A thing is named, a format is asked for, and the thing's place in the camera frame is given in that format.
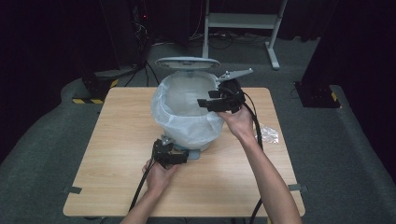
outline metal shelf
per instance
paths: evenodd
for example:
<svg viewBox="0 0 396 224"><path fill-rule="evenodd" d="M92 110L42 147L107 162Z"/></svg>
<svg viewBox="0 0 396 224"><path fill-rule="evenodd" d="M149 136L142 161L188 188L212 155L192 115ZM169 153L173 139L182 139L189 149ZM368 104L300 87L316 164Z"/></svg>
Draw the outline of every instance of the metal shelf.
<svg viewBox="0 0 396 224"><path fill-rule="evenodd" d="M273 69L278 70L280 66L274 52L274 44L287 2L288 0L282 0L279 12L277 14L239 14L210 13L209 0L206 0L205 36L202 57L208 58L209 56L209 27L273 30L270 41L265 42L264 47L268 52Z"/></svg>

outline plastic bag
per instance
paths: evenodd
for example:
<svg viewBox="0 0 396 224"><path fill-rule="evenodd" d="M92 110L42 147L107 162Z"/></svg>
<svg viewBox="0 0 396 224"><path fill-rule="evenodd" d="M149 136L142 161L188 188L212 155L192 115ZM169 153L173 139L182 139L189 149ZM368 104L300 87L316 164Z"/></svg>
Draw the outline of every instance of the plastic bag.
<svg viewBox="0 0 396 224"><path fill-rule="evenodd" d="M219 137L224 120L198 105L217 88L216 76L202 71L176 72L166 77L151 99L151 115L164 134L186 149L206 149Z"/></svg>
<svg viewBox="0 0 396 224"><path fill-rule="evenodd" d="M279 143L279 136L277 130L270 128L266 125L260 124L260 130L262 132L262 141L267 143Z"/></svg>

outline black backdrop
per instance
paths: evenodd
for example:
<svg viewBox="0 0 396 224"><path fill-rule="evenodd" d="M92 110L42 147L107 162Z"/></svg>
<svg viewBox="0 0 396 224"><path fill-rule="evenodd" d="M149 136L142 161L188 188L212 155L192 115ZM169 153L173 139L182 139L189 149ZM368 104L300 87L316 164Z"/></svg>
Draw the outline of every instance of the black backdrop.
<svg viewBox="0 0 396 224"><path fill-rule="evenodd" d="M183 43L195 31L200 0L146 1L156 12L153 18L148 18L154 21L156 35L180 38ZM259 6L263 12L276 12L280 1L211 2L215 11L240 8L246 13L261 13L257 11ZM320 36L330 18L328 6L332 2L289 0L279 37L292 39L299 35L308 40ZM0 10L0 161L3 161L27 129L61 102L62 87L80 75L63 40L61 0L1 1ZM202 19L199 33L203 27Z"/></svg>
<svg viewBox="0 0 396 224"><path fill-rule="evenodd" d="M308 65L312 88L340 85L370 144L396 180L396 3L339 1Z"/></svg>

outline grey floor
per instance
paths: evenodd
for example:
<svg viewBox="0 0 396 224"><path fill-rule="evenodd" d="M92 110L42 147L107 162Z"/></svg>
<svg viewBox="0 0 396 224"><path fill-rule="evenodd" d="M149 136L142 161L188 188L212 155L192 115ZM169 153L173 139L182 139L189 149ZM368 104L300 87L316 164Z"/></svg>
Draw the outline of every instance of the grey floor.
<svg viewBox="0 0 396 224"><path fill-rule="evenodd" d="M247 43L254 40L258 43ZM240 77L242 87L264 87L272 94L282 133L297 181L309 189L303 193L304 223L396 223L396 188L370 147L354 117L343 91L332 86L342 108L305 108L293 82L301 80L318 41L278 39L275 44L280 70L271 68L262 38L237 39L227 49L210 49L209 57L226 70L252 68ZM216 48L224 41L211 41ZM148 62L161 81L174 71L162 70L154 61L170 56L200 56L201 48L175 44L153 46ZM148 69L148 84L157 83ZM120 79L125 86L131 77ZM62 103L39 119L21 138L0 166L0 223L99 223L100 219L66 217L63 207L89 143L101 105L74 105L75 80L60 94ZM129 87L146 86L145 70L138 72ZM244 223L248 218L154 218L155 223ZM109 218L105 223L118 223Z"/></svg>

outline table top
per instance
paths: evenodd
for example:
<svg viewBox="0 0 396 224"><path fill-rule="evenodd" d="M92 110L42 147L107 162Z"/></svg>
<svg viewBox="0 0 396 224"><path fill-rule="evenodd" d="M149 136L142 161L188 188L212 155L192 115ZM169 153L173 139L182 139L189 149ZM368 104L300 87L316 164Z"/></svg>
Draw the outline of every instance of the table top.
<svg viewBox="0 0 396 224"><path fill-rule="evenodd" d="M243 88L253 100L261 124L278 131L278 143L263 143L285 182L297 184L270 92ZM113 88L109 91L90 143L69 193L64 214L70 217L123 217L163 128L150 114L155 88ZM146 191L145 184L140 197ZM291 192L300 215L299 191ZM250 217L260 193L248 159L224 123L222 133L197 161L180 165L152 217ZM258 217L266 217L263 207Z"/></svg>

